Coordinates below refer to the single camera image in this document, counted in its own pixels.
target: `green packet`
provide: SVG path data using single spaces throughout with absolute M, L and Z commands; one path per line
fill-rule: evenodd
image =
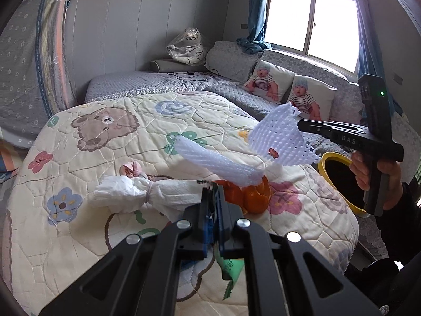
M 238 280 L 244 266 L 244 259 L 224 259 L 220 256 L 218 244 L 213 245 L 213 254 L 222 271 L 222 279 L 229 281 L 224 294 L 225 300 L 231 295 L 231 291 Z

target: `baby photo pillow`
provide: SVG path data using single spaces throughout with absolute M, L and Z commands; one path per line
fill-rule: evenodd
M 307 76 L 295 75 L 288 102 L 304 119 L 329 121 L 332 101 L 337 89 Z
M 243 89 L 268 101 L 278 103 L 294 79 L 295 73 L 265 61 L 256 64 Z

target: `metal screw head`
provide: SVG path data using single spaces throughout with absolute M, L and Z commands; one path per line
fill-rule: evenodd
M 237 220 L 237 226 L 240 228 L 247 228 L 250 227 L 251 222 L 248 219 L 238 219 Z
M 287 234 L 287 239 L 291 242 L 300 242 L 301 235 L 296 232 L 290 232 Z
M 187 229 L 187 228 L 190 228 L 190 226 L 191 226 L 191 224 L 187 220 L 179 220 L 177 222 L 177 228 L 179 228 L 179 229 Z
M 140 242 L 140 236 L 137 234 L 130 234 L 128 237 L 126 237 L 126 242 L 129 245 L 136 245 Z
M 388 305 L 384 305 L 380 308 L 380 314 L 382 314 L 382 316 L 387 315 L 389 312 L 389 306 Z

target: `white tissue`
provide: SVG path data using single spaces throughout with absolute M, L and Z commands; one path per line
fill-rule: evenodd
M 195 180 L 150 181 L 144 174 L 134 178 L 105 176 L 88 199 L 88 204 L 92 207 L 108 206 L 116 214 L 134 212 L 149 202 L 171 222 L 175 222 L 180 219 L 184 209 L 200 203 L 202 187 Z
M 174 148 L 184 159 L 198 166 L 205 167 L 210 172 L 237 186 L 259 185 L 262 182 L 262 170 L 234 162 L 218 152 L 209 151 L 183 136 L 176 137 Z
M 284 166 L 319 162 L 320 157 L 306 144 L 298 129 L 299 114 L 291 103 L 276 107 L 250 132 L 250 148 L 265 159 Z

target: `stuffed tiger toy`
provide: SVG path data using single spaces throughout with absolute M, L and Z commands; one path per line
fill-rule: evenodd
M 167 52 L 172 59 L 188 65 L 203 64 L 207 54 L 197 28 L 186 28 L 168 44 Z

